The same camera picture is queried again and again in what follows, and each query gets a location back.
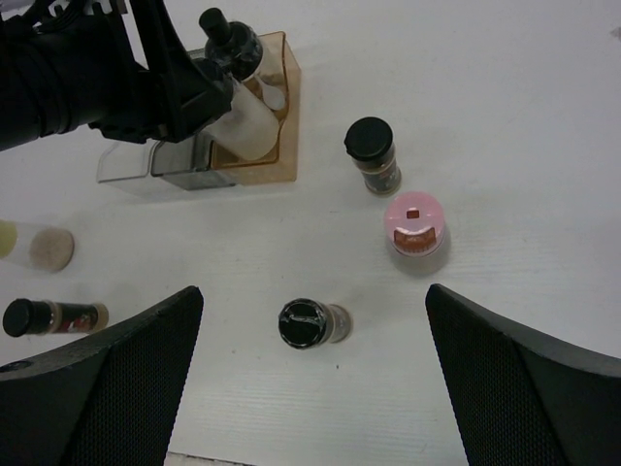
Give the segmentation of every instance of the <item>tabletop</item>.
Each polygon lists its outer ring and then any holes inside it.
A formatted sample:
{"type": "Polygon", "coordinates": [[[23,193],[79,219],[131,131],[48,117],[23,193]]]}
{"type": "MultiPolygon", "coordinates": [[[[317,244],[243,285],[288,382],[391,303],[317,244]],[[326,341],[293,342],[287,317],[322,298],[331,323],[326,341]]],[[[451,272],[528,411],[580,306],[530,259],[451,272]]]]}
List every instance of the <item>tabletop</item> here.
{"type": "MultiPolygon", "coordinates": [[[[167,6],[201,47],[204,2],[167,6]]],[[[66,226],[78,249],[52,276],[0,264],[0,309],[101,301],[115,323],[198,285],[204,318],[170,450],[256,465],[466,464],[424,309],[431,283],[621,357],[618,1],[220,7],[288,34],[303,73],[298,181],[154,203],[96,184],[111,143],[97,132],[5,151],[0,217],[66,226]],[[402,192],[444,206],[452,249],[432,276],[395,267],[389,200],[344,151],[365,116],[393,128],[402,192]],[[297,297],[347,308],[351,337],[287,347],[277,316],[297,297]]],[[[71,338],[0,335],[0,363],[71,338]]]]}

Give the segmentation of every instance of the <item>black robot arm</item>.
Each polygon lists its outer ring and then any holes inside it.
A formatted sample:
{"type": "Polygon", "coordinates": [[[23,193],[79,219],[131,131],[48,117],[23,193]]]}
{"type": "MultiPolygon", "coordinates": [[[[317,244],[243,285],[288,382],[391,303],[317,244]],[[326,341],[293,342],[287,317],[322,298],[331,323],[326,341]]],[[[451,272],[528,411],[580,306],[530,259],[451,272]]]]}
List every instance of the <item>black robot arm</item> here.
{"type": "Polygon", "coordinates": [[[230,110],[221,72],[190,59],[163,0],[131,0],[148,69],[118,0],[71,0],[54,15],[51,3],[0,21],[0,150],[83,124],[119,141],[180,142],[230,110]]]}

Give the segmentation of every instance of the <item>white bottle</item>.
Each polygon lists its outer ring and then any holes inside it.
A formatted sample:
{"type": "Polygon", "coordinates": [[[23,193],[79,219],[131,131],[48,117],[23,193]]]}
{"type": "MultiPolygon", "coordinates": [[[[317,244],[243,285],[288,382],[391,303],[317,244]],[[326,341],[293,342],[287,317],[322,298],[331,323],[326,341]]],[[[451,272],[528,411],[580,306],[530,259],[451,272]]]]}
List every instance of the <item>white bottle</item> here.
{"type": "Polygon", "coordinates": [[[278,120],[244,85],[235,82],[234,86],[231,111],[205,131],[239,158],[258,160],[276,145],[278,120]]]}

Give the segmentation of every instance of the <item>pink lid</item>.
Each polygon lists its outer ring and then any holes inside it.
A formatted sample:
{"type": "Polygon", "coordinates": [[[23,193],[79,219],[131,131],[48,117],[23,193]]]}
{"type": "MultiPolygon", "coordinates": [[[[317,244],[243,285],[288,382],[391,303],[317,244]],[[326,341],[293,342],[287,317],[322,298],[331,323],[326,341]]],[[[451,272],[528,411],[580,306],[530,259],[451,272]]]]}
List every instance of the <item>pink lid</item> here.
{"type": "Polygon", "coordinates": [[[401,254],[421,257],[431,254],[444,237],[444,210],[426,192],[397,196],[384,214],[384,229],[392,246],[401,254]]]}

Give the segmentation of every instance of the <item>black cap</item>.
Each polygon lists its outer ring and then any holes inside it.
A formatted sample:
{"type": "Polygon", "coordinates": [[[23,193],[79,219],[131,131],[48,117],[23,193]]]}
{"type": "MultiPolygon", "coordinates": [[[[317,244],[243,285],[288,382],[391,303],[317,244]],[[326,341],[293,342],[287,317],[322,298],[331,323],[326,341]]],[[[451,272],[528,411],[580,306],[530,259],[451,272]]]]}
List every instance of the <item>black cap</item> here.
{"type": "Polygon", "coordinates": [[[326,329],[325,313],[318,303],[310,299],[291,301],[278,316],[280,337],[296,350],[317,346],[325,336],[326,329]]]}
{"type": "Polygon", "coordinates": [[[205,31],[205,34],[207,34],[207,37],[219,47],[227,44],[231,37],[233,37],[229,21],[226,20],[219,8],[209,8],[203,12],[198,23],[205,31]]]}
{"type": "Polygon", "coordinates": [[[16,299],[9,305],[2,319],[7,335],[21,337],[25,334],[44,333],[51,322],[51,309],[44,302],[16,299]]]}
{"type": "Polygon", "coordinates": [[[383,119],[367,116],[351,125],[345,136],[347,153],[355,160],[370,162],[392,147],[392,129],[383,119]]]}

